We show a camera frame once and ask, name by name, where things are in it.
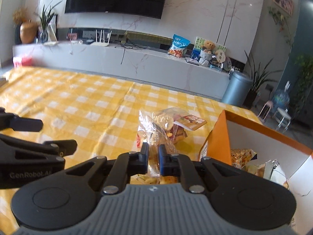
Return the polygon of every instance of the ivy plant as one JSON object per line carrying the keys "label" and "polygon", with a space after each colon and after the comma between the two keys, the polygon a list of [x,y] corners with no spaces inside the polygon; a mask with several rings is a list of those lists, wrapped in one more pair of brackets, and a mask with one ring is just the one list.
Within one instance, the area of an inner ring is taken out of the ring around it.
{"label": "ivy plant", "polygon": [[293,47],[293,34],[290,32],[289,26],[288,26],[288,16],[284,16],[284,14],[281,13],[280,10],[274,7],[268,7],[269,14],[273,17],[275,25],[279,25],[279,32],[284,31],[286,35],[284,35],[284,38],[286,40],[286,43],[290,47],[290,51]]}
{"label": "ivy plant", "polygon": [[313,83],[313,56],[303,54],[297,57],[295,65],[300,67],[298,79],[295,83],[296,94],[291,96],[290,107],[296,117],[306,102],[308,90]]}

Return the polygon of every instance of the snack package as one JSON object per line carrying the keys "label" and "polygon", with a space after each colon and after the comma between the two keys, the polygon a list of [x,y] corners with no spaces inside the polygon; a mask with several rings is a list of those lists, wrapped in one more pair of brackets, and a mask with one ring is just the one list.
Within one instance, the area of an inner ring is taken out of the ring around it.
{"label": "snack package", "polygon": [[188,131],[195,131],[207,121],[178,107],[168,108],[152,114],[152,118],[162,127],[174,144],[184,140]]}
{"label": "snack package", "polygon": [[187,48],[189,44],[189,40],[174,34],[172,46],[167,53],[171,56],[181,58],[183,56],[184,49]]}
{"label": "snack package", "polygon": [[187,137],[184,128],[174,124],[183,116],[189,115],[186,111],[174,107],[152,113],[152,118],[161,126],[170,140],[176,144]]}
{"label": "snack package", "polygon": [[246,170],[246,164],[257,158],[252,149],[231,149],[232,166]]}
{"label": "snack package", "polygon": [[270,180],[274,183],[280,184],[289,190],[284,171],[277,160],[270,160],[261,165],[247,165],[247,171],[258,177]]}
{"label": "snack package", "polygon": [[143,142],[149,144],[148,175],[152,178],[160,177],[159,146],[164,144],[168,154],[177,153],[177,150],[157,121],[141,111],[139,112],[139,123],[137,147],[140,149]]}

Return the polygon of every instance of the yellow checkered tablecloth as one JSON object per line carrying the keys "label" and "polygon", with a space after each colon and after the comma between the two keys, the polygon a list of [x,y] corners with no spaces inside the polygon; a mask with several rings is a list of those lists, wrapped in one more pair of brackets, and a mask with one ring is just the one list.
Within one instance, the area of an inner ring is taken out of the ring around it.
{"label": "yellow checkered tablecloth", "polygon": [[[20,116],[43,121],[41,132],[3,134],[42,143],[75,139],[78,149],[66,157],[66,168],[97,155],[108,159],[137,150],[139,110],[153,112],[180,107],[204,118],[207,124],[176,144],[180,153],[196,160],[222,110],[259,122],[249,110],[217,101],[107,76],[43,68],[22,67],[7,73],[9,83],[0,88],[0,107]],[[12,233],[18,226],[10,210],[16,190],[0,190],[0,230]]]}

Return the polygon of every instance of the vase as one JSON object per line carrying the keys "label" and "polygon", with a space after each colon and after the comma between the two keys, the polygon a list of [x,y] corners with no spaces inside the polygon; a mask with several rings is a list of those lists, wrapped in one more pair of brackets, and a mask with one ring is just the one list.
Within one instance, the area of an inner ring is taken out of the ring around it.
{"label": "vase", "polygon": [[246,106],[248,109],[251,109],[256,96],[257,96],[256,92],[249,90],[247,97],[244,101],[244,106]]}
{"label": "vase", "polygon": [[23,44],[30,44],[34,42],[36,33],[38,30],[38,25],[36,23],[24,22],[20,27],[20,37]]}
{"label": "vase", "polygon": [[41,43],[46,43],[49,39],[49,34],[47,30],[42,30],[40,33],[40,42]]}
{"label": "vase", "polygon": [[15,45],[22,44],[20,34],[21,34],[21,24],[17,25],[15,28]]}

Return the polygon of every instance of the blue snack bag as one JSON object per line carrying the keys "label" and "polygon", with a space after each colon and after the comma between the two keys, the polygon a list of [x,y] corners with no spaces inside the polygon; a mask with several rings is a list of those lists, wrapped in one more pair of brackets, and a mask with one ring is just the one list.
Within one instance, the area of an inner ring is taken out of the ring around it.
{"label": "blue snack bag", "polygon": [[189,40],[174,34],[173,43],[167,53],[171,56],[181,58],[183,56],[184,49],[187,48],[189,44]]}

